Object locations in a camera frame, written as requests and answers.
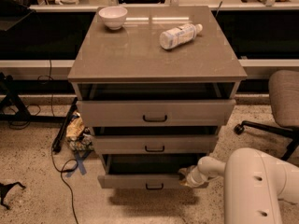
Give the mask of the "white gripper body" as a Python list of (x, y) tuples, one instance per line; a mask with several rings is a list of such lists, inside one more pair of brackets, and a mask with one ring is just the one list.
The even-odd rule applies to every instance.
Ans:
[(195, 189), (216, 179), (216, 176), (204, 175), (199, 171), (197, 166), (193, 165), (187, 169), (185, 179), (186, 185)]

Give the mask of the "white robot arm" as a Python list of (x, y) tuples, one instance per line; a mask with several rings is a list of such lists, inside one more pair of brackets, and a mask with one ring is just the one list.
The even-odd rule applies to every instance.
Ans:
[(225, 224), (282, 224), (278, 202), (299, 203), (299, 167), (254, 148), (237, 149), (226, 162), (205, 156), (179, 173), (193, 189), (223, 178)]

